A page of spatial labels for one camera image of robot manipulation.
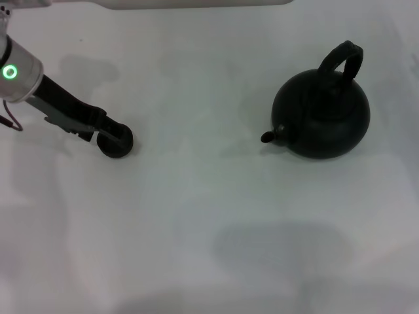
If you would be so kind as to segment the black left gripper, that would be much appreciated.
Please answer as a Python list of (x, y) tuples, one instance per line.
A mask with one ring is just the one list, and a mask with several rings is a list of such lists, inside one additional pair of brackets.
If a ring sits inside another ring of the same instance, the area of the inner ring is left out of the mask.
[(45, 114), (48, 123), (85, 141), (96, 131), (98, 145), (128, 146), (133, 142), (128, 126), (109, 118), (103, 109), (80, 101), (46, 75), (26, 102)]

